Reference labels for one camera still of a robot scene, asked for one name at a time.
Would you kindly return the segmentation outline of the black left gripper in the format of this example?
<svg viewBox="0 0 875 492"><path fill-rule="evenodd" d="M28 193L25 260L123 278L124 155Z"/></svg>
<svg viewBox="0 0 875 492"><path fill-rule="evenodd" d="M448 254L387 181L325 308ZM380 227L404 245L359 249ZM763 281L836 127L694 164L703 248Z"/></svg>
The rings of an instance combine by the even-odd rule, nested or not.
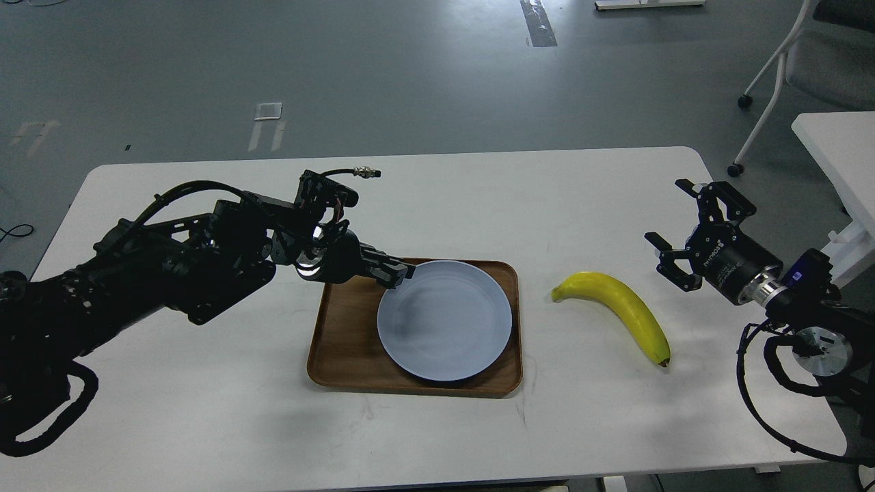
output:
<svg viewBox="0 0 875 492"><path fill-rule="evenodd" d="M317 240L325 240L326 232L317 228L312 233L310 246L297 256L295 269L304 280L326 284L343 284L352 277L374 278L385 289L394 289L404 279L412 278L416 265L389 256L374 248L362 248L358 236L345 230L328 246L317 247Z"/></svg>

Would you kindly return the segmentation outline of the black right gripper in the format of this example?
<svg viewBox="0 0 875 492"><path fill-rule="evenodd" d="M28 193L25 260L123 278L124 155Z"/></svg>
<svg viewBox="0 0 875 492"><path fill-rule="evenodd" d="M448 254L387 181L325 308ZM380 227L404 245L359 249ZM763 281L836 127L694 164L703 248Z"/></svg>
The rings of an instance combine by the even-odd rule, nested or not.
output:
<svg viewBox="0 0 875 492"><path fill-rule="evenodd" d="M756 206L727 181L695 184L687 178L675 186L697 203L698 225L688 237L687 249L674 249L656 232L644 239L656 248L656 270L684 292L702 286L702 277L731 304L752 300L749 284L766 272L777 277L783 262L747 236L741 223L757 212ZM689 260L693 272L677 264Z"/></svg>

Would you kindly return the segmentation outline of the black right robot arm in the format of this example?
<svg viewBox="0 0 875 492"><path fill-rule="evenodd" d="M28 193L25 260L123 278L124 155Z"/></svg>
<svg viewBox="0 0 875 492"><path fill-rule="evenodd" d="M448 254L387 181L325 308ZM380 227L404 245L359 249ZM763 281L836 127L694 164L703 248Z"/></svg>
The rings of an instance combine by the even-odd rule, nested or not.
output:
<svg viewBox="0 0 875 492"><path fill-rule="evenodd" d="M741 228L756 207L726 181L675 186L696 200L698 224L680 249L656 232L656 270L684 292L708 283L732 305L753 302L766 318L747 325L736 352L736 380L754 420L790 451L816 460L873 467L872 456L838 456L800 444L778 432L756 410L746 384L746 354L766 332L763 358L776 383L810 398L838 398L861 417L865 438L873 437L873 385L857 379L873 365L873 317L846 305L831 276L828 256L807 250L787 271L782 262Z"/></svg>

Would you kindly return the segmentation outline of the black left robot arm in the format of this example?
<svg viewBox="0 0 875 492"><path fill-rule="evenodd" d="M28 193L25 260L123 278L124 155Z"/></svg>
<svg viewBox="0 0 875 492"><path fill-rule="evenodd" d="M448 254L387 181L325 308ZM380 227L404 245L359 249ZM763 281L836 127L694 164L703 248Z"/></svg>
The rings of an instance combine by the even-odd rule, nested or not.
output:
<svg viewBox="0 0 875 492"><path fill-rule="evenodd" d="M135 220L119 220L84 264L38 282L4 271L2 454L29 456L56 442L99 387L78 358L163 308L203 325L266 286L278 265L325 284L360 276L394 289L413 277L414 265L350 230L344 209L359 196L336 174L305 171L292 202L185 182Z"/></svg>

